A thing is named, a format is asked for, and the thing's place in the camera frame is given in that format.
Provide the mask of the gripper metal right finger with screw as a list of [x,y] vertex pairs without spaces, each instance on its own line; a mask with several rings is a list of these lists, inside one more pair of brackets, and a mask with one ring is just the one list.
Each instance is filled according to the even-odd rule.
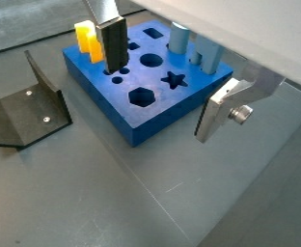
[[248,104],[270,96],[282,82],[278,73],[249,63],[242,79],[230,78],[208,98],[194,131],[196,139],[204,143],[228,120],[242,124],[252,114]]

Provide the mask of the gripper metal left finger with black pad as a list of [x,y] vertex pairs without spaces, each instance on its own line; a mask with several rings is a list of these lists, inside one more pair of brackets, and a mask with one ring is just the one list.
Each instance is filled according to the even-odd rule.
[[105,69],[109,74],[129,62],[128,24],[120,16],[114,0],[82,0],[94,22],[94,31],[101,43]]

